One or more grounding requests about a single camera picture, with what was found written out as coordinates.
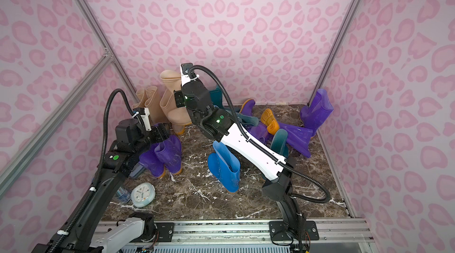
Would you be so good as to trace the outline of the beige boot pair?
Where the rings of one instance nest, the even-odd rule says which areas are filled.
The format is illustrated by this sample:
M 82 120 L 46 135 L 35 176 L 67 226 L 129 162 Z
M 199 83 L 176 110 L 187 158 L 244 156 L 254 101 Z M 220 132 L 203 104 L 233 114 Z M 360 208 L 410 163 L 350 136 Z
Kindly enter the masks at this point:
M 137 117 L 139 115 L 141 115 L 142 120 L 144 122 L 146 122 L 145 117 L 148 114 L 148 111 L 147 111 L 147 108 L 145 106 L 145 103 L 146 103 L 146 101 L 148 99 L 148 96 L 146 95 L 145 89 L 141 88 L 141 89 L 137 90 L 136 96 L 137 96 L 137 99 L 138 99 L 139 102 L 132 106 L 133 112 L 134 112 L 134 114 L 137 115 Z
M 145 108 L 149 110 L 149 118 L 154 123 L 168 123 L 163 109 L 161 108 L 160 102 L 162 96 L 159 95 L 158 87 L 150 86 L 145 89 L 147 99 L 145 101 Z

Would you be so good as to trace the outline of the beige boot with paper stuffing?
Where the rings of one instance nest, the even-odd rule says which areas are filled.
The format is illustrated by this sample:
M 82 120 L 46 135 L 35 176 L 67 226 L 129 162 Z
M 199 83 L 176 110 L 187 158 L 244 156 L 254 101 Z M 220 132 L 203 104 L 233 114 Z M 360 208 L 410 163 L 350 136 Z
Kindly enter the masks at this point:
M 165 93 L 160 101 L 160 107 L 165 114 L 176 109 L 174 91 L 181 89 L 181 74 L 172 70 L 164 70 L 160 74 L 160 80 L 165 86 Z

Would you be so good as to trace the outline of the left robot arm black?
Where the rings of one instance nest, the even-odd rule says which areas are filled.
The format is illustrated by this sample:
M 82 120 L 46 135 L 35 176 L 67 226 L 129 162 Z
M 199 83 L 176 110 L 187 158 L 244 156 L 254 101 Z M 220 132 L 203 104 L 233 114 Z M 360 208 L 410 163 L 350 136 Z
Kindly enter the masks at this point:
M 36 245 L 33 252 L 102 252 L 102 245 L 91 246 L 90 243 L 111 199 L 130 176 L 139 162 L 139 156 L 148 151 L 153 143 L 163 142 L 167 138 L 169 131 L 162 123 L 145 131 L 136 119 L 122 120 L 116 127 L 116 140 L 105 153 L 104 162 L 99 164 L 91 188 L 60 229 L 60 233 L 53 235 L 46 245 Z

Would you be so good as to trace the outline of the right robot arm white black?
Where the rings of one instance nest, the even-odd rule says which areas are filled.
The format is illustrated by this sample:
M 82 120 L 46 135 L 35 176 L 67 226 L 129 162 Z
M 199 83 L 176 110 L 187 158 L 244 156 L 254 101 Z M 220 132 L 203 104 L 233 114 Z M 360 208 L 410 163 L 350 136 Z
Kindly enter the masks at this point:
M 302 253 L 308 252 L 310 242 L 305 233 L 306 218 L 295 198 L 291 197 L 291 169 L 286 159 L 251 137 L 237 124 L 237 116 L 216 107 L 208 89 L 200 80 L 178 80 L 174 91 L 177 107 L 184 107 L 193 123 L 206 138 L 215 140 L 237 151 L 253 163 L 265 176 L 263 195 L 277 202 L 286 225 L 285 232 L 299 242 Z

